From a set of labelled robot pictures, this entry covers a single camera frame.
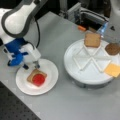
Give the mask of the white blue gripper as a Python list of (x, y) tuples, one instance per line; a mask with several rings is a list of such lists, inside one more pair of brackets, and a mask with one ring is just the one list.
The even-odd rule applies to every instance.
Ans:
[[(6, 43), (4, 51), (9, 57), (9, 66), (17, 66), (24, 63), (23, 68), (25, 70), (29, 69), (26, 63), (36, 62), (41, 57), (38, 49), (32, 43), (25, 41), (23, 38), (17, 38)], [(35, 63), (35, 68), (40, 68), (39, 63)]]

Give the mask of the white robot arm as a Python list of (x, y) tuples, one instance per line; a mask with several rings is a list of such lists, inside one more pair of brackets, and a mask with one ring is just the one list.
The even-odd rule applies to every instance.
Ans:
[(23, 0), (14, 9), (0, 8), (0, 39), (8, 56), (9, 66), (22, 64), (24, 69), (28, 69), (29, 64), (33, 64), (36, 68), (40, 67), (40, 52), (24, 39), (31, 20), (40, 10), (40, 3), (41, 0)]

